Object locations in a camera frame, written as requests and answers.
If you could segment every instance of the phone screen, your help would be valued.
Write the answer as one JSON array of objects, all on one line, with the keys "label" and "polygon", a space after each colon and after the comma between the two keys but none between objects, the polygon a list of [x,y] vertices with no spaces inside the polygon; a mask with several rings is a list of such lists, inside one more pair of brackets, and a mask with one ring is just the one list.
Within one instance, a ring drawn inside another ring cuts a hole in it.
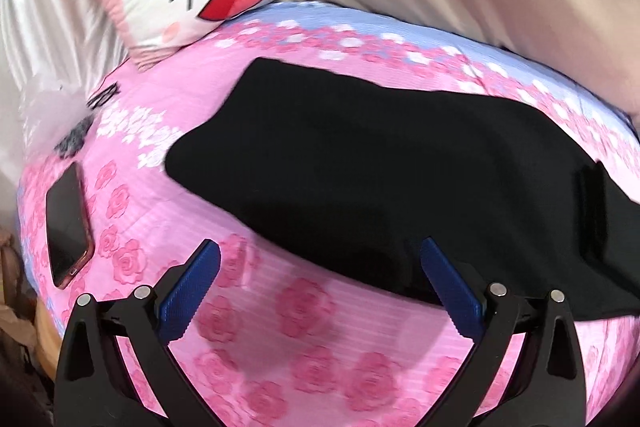
[{"label": "phone screen", "polygon": [[93,253],[77,163],[47,192],[46,211],[51,276],[57,287],[63,287],[81,268],[82,257]]}]

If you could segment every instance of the metal screw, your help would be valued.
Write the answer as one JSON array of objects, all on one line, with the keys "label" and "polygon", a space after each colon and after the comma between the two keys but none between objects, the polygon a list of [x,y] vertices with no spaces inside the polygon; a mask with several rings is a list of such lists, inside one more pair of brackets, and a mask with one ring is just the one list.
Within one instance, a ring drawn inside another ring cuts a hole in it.
[{"label": "metal screw", "polygon": [[507,295],[507,286],[499,282],[494,282],[491,286],[489,286],[489,291],[496,297],[504,297],[505,295]]},{"label": "metal screw", "polygon": [[87,304],[91,302],[91,295],[89,295],[88,293],[83,293],[78,297],[78,300],[76,300],[76,302],[78,303],[78,306],[87,306]]},{"label": "metal screw", "polygon": [[149,288],[149,286],[138,286],[133,290],[133,295],[136,299],[146,299],[151,295],[151,288]]},{"label": "metal screw", "polygon": [[551,290],[550,296],[556,302],[564,302],[564,293],[560,290]]}]

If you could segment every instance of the white curtain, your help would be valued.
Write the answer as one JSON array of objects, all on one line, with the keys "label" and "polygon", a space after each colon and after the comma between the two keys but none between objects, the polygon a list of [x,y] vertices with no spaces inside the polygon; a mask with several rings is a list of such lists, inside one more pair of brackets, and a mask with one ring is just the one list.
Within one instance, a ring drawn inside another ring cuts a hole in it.
[{"label": "white curtain", "polygon": [[46,90],[86,96],[125,56],[95,0],[0,0],[0,226],[15,230],[20,110]]}]

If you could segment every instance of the white flower pattern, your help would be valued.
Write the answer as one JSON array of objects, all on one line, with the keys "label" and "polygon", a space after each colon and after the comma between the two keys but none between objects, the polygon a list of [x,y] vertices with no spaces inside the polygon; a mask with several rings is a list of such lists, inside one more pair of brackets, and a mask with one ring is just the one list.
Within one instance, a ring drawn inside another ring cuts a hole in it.
[{"label": "white flower pattern", "polygon": [[295,33],[287,37],[287,42],[302,42],[306,37],[302,33]]},{"label": "white flower pattern", "polygon": [[234,44],[236,44],[235,39],[222,39],[221,41],[216,42],[214,46],[217,48],[225,49],[225,48],[230,48]]},{"label": "white flower pattern", "polygon": [[500,76],[503,76],[504,78],[509,78],[509,74],[504,70],[504,68],[500,64],[494,64],[493,62],[488,62],[486,66],[490,70],[498,73]]},{"label": "white flower pattern", "polygon": [[402,35],[398,35],[397,33],[382,33],[380,38],[385,41],[393,41],[396,44],[404,44],[404,37]]},{"label": "white flower pattern", "polygon": [[334,26],[331,26],[331,29],[334,32],[351,32],[353,31],[353,26],[351,26],[350,24],[336,24]]},{"label": "white flower pattern", "polygon": [[460,89],[464,92],[472,92],[474,94],[486,94],[486,89],[478,86],[475,82],[458,82]]},{"label": "white flower pattern", "polygon": [[346,53],[335,50],[320,50],[318,54],[318,57],[322,58],[323,60],[342,60],[346,56]]},{"label": "white flower pattern", "polygon": [[560,118],[563,120],[569,120],[569,113],[567,113],[564,107],[554,102],[553,108]]},{"label": "white flower pattern", "polygon": [[462,52],[455,46],[443,46],[442,50],[451,57],[454,57],[455,55],[462,55]]},{"label": "white flower pattern", "polygon": [[152,107],[135,107],[129,113],[129,110],[120,108],[118,102],[114,102],[103,112],[97,136],[111,138],[122,133],[125,135],[123,143],[134,144],[138,140],[138,149],[152,148],[138,155],[138,169],[162,168],[169,147],[184,132],[178,127],[159,126],[165,111],[152,111]]},{"label": "white flower pattern", "polygon": [[539,92],[543,92],[545,94],[550,93],[549,88],[545,86],[545,84],[543,84],[542,82],[540,82],[538,79],[535,79],[531,84],[533,84],[533,86],[539,90]]},{"label": "white flower pattern", "polygon": [[472,76],[475,78],[482,78],[484,76],[484,74],[482,74],[482,71],[480,71],[475,66],[469,66],[468,64],[462,66],[462,71],[464,71],[465,74],[468,74],[468,76]]},{"label": "white flower pattern", "polygon": [[420,52],[407,52],[406,56],[410,61],[416,62],[417,64],[429,64],[431,62],[430,58],[425,57]]},{"label": "white flower pattern", "polygon": [[357,48],[363,44],[364,42],[362,42],[360,39],[357,39],[355,37],[348,37],[340,41],[340,45],[344,46],[345,48]]},{"label": "white flower pattern", "polygon": [[280,21],[276,24],[278,28],[286,28],[287,30],[292,30],[293,28],[297,28],[300,26],[297,21],[293,19],[287,19],[285,21]]},{"label": "white flower pattern", "polygon": [[533,98],[527,91],[524,89],[516,89],[518,94],[520,95],[523,102],[528,103],[529,105],[537,105],[538,102],[535,98]]},{"label": "white flower pattern", "polygon": [[257,33],[260,31],[260,28],[247,28],[245,30],[240,30],[238,32],[238,35],[253,35],[254,33]]}]

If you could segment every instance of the black cloth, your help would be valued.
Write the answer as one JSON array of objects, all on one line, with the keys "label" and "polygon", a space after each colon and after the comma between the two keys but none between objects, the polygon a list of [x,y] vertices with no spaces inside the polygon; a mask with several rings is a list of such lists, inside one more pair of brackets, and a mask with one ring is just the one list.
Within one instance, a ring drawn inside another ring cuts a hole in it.
[{"label": "black cloth", "polygon": [[[532,297],[563,290],[577,319],[640,312],[597,267],[602,234],[584,232],[605,212],[593,196],[584,211],[594,182],[581,173],[596,165],[523,103],[259,58],[165,167],[286,250],[400,295],[437,302],[418,257],[431,236],[487,282]],[[609,237],[616,259],[636,253],[638,224]]]},{"label": "black cloth", "polygon": [[640,293],[640,205],[631,201],[602,163],[579,176],[580,251],[596,270]]}]

